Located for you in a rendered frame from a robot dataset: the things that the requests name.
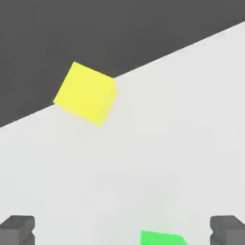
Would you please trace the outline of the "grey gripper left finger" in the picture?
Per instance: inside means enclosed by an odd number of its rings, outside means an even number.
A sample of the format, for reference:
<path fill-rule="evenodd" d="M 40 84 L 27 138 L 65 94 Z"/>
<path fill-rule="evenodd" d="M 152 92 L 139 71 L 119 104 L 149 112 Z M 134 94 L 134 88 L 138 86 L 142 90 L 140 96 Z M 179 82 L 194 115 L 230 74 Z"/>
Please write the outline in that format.
<path fill-rule="evenodd" d="M 35 218 L 11 215 L 0 224 L 0 245 L 35 245 Z"/>

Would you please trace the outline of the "small green cube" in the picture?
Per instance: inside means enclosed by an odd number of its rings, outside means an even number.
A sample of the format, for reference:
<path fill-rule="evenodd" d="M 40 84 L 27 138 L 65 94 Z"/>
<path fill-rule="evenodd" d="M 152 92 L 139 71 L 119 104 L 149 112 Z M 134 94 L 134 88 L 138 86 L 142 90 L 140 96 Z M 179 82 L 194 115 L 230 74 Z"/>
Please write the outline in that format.
<path fill-rule="evenodd" d="M 141 245 L 188 245 L 180 235 L 141 231 Z"/>

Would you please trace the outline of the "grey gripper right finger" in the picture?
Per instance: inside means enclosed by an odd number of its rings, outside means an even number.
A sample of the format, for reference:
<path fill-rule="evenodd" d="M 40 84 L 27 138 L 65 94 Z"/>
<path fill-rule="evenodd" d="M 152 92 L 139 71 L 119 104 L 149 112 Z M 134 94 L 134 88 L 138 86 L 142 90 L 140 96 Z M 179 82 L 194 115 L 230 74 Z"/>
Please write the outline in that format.
<path fill-rule="evenodd" d="M 245 245 L 245 224 L 235 216 L 212 216 L 210 227 L 210 245 Z"/>

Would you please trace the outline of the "large yellow box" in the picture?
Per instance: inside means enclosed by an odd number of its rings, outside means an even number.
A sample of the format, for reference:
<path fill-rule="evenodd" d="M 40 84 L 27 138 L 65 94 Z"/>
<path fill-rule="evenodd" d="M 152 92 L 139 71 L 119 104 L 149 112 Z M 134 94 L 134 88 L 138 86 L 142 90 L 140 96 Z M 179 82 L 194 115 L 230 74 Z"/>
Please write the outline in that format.
<path fill-rule="evenodd" d="M 73 62 L 53 103 L 79 118 L 102 126 L 116 95 L 114 78 Z"/>

